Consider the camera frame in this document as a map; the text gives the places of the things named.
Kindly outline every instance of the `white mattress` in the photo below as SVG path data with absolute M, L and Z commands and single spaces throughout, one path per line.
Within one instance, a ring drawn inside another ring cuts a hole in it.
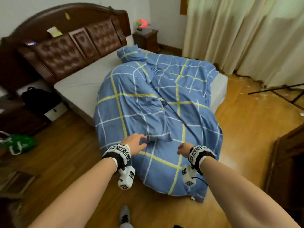
M 121 63 L 114 51 L 59 81 L 54 88 L 76 113 L 94 126 L 93 116 L 99 88 L 106 75 Z M 211 83 L 211 110 L 214 113 L 226 97 L 227 81 L 226 76 L 218 74 Z

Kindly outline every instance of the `black cable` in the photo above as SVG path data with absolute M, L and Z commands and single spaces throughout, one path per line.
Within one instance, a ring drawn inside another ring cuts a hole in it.
M 192 179 L 194 179 L 194 178 L 197 178 L 197 179 L 203 181 L 203 182 L 208 186 L 208 184 L 207 184 L 204 180 L 202 180 L 201 178 L 199 178 L 199 177 L 192 177 Z

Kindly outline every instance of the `blue plaid duvet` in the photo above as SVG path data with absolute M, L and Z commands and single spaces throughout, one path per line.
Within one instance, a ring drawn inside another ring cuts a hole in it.
M 208 62 L 143 53 L 137 46 L 117 55 L 123 64 L 106 76 L 94 115 L 102 153 L 133 133 L 145 134 L 147 148 L 131 158 L 143 183 L 203 202 L 207 185 L 183 183 L 181 168 L 189 161 L 176 152 L 190 142 L 207 146 L 218 159 L 222 130 L 209 109 L 210 84 L 218 71 Z

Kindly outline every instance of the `black bag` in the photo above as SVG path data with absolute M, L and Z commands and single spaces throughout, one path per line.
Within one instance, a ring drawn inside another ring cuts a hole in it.
M 56 93 L 50 93 L 35 87 L 28 87 L 21 95 L 25 105 L 38 114 L 45 114 L 61 102 Z

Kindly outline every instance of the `wrist tracker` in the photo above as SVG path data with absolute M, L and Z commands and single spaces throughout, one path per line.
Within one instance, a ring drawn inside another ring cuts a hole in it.
M 216 159 L 215 154 L 206 146 L 194 146 L 190 149 L 188 161 L 191 165 L 184 165 L 182 168 L 183 182 L 186 185 L 193 186 L 196 183 L 196 172 L 203 175 L 200 164 L 207 156 Z
M 135 169 L 132 166 L 126 166 L 131 158 L 130 147 L 128 144 L 111 146 L 104 153 L 102 159 L 106 157 L 116 160 L 116 170 L 120 173 L 118 187 L 123 190 L 131 188 L 135 177 Z

